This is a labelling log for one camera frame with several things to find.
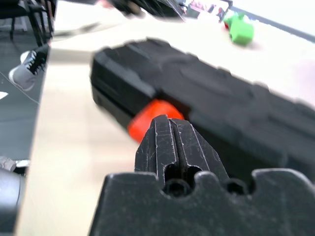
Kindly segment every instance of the black object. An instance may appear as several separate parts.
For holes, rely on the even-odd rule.
[[[24,190],[23,176],[0,168],[0,234],[13,232]]]
[[[218,152],[230,176],[281,167],[315,181],[315,111],[148,39],[94,57],[95,103],[124,127],[153,99],[173,104]]]
[[[8,1],[0,1],[0,19],[9,19],[12,18],[11,23],[11,31],[10,31],[10,39],[13,40],[14,26],[15,26],[15,18],[27,16],[30,20],[31,27],[37,42],[38,46],[43,45],[43,43],[47,42],[45,26],[43,21],[42,12],[45,11],[42,8],[42,5],[33,4],[31,0],[23,0],[24,6],[19,6],[16,1],[12,1],[11,4],[8,4]],[[35,13],[38,13],[41,19],[41,26],[43,33],[38,25],[38,22],[35,17]]]
[[[315,188],[286,169],[230,179],[214,149],[184,120],[157,117],[135,173],[105,179],[90,236],[312,236]]]

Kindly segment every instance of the green toy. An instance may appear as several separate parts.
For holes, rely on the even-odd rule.
[[[244,21],[245,14],[233,15],[223,20],[225,27],[230,31],[232,42],[247,45],[254,36],[254,27]]]

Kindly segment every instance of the cable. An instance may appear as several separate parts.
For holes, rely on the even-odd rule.
[[[37,105],[39,105],[39,102],[36,101],[35,99],[32,99],[30,96],[28,96],[23,90],[21,90],[18,86],[16,86],[15,84],[13,84],[1,71],[0,74],[2,76],[4,76],[6,78],[6,80],[8,80],[10,82],[10,84],[12,84],[14,87],[16,87],[22,94],[24,94],[29,100],[31,100],[32,102],[36,103]]]

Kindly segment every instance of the table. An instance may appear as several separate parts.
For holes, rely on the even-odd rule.
[[[61,23],[80,19],[68,13],[68,4],[59,2],[57,32]],[[73,13],[100,11],[71,4]],[[315,47],[305,40],[260,24],[252,46],[242,48],[217,23],[185,24],[149,15],[126,19],[116,10],[103,11],[111,18],[102,19],[100,29],[107,29],[52,44],[17,236],[86,236],[104,177],[133,171],[137,144],[92,101],[89,65],[93,52],[104,46],[160,38],[247,81],[263,82],[276,93],[315,105]]]

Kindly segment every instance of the chair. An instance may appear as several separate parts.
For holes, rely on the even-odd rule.
[[[10,39],[13,40],[13,33],[14,33],[14,25],[15,25],[15,18],[27,16],[30,20],[31,27],[37,42],[38,46],[43,45],[46,43],[46,33],[45,27],[43,22],[43,15],[42,12],[44,11],[42,5],[34,4],[31,0],[23,0],[25,7],[19,6],[18,4],[8,4],[7,1],[4,3],[0,0],[0,19],[8,19],[12,18],[11,23],[11,31],[10,31]],[[44,31],[44,34],[41,32],[38,22],[36,20],[35,13],[39,13],[41,26]]]

